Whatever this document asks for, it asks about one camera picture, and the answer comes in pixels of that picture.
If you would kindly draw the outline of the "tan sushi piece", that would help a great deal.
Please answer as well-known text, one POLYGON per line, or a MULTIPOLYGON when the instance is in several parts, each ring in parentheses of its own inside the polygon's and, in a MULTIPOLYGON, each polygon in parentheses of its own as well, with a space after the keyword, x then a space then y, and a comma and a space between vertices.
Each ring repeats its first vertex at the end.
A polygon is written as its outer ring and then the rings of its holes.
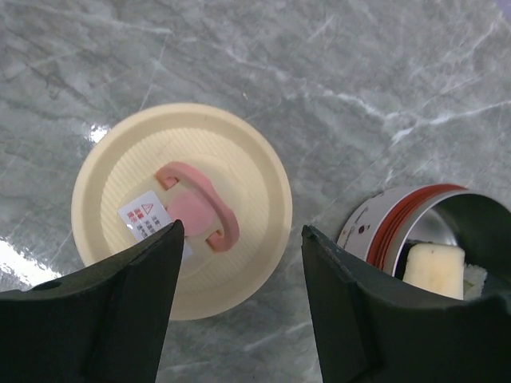
POLYGON ((435 294, 462 300, 464 261, 465 251, 460 247, 415 244, 408 251, 402 281, 435 294))

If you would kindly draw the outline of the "steel lunch box bowl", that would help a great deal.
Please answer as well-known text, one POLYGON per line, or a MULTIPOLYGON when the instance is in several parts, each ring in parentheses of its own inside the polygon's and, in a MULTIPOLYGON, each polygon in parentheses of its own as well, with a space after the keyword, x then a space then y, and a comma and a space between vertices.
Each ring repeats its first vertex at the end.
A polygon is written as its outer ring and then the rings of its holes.
POLYGON ((497 200, 455 184, 399 187, 362 203, 348 218, 337 244, 402 278, 417 243, 465 252, 465 298, 510 290, 510 210, 497 200))

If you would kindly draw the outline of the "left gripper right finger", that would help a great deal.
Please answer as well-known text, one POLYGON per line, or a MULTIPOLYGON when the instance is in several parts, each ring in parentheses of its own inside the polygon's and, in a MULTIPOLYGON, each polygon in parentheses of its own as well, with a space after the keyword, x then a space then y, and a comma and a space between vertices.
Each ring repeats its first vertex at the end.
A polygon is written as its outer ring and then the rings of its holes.
POLYGON ((507 382, 510 293, 459 301, 406 284, 305 226, 302 258, 325 382, 507 382))

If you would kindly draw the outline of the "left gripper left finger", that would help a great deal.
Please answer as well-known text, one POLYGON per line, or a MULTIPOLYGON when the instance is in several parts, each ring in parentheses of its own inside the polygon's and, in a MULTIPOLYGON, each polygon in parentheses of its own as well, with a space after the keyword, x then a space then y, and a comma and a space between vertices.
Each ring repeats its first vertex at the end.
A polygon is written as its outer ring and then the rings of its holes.
POLYGON ((2 381, 155 381, 183 249, 177 221, 80 271, 3 292, 2 381))

